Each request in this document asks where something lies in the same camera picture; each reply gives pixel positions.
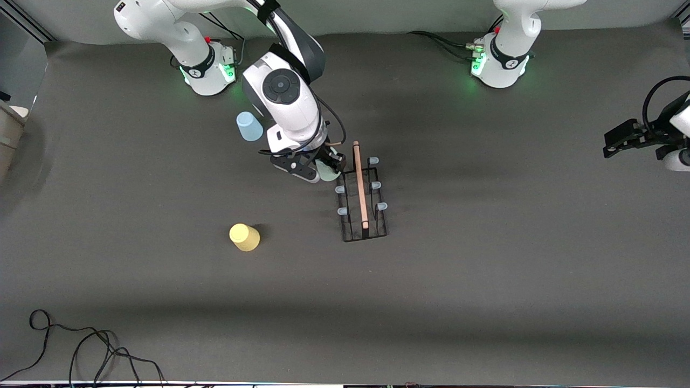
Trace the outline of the light blue plastic cup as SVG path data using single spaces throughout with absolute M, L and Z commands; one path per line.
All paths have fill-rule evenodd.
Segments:
M 241 112 L 235 119 L 240 135 L 247 142 L 256 142 L 264 134 L 264 128 L 251 112 Z

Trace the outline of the dark grey table mat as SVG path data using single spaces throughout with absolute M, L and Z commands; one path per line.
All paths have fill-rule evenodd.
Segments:
M 0 186 L 0 378 L 41 353 L 45 309 L 170 380 L 690 386 L 690 174 L 602 157 L 690 74 L 675 20 L 547 30 L 505 90 L 422 37 L 320 42 L 318 96 L 380 159 L 384 238 L 343 242 L 334 185 L 242 139 L 239 86 L 195 95 L 156 44 L 47 47 Z

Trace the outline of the yellow plastic cup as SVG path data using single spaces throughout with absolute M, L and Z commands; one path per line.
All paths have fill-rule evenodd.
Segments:
M 260 234 L 257 229 L 247 224 L 234 224 L 229 230 L 229 238 L 240 251 L 251 252 L 260 243 Z

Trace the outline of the black wire cup holder rack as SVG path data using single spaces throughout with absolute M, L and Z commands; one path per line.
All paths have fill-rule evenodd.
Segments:
M 364 158 L 358 141 L 352 146 L 353 167 L 336 179 L 337 214 L 342 241 L 371 240 L 389 234 L 386 212 L 389 204 L 382 192 L 377 157 Z

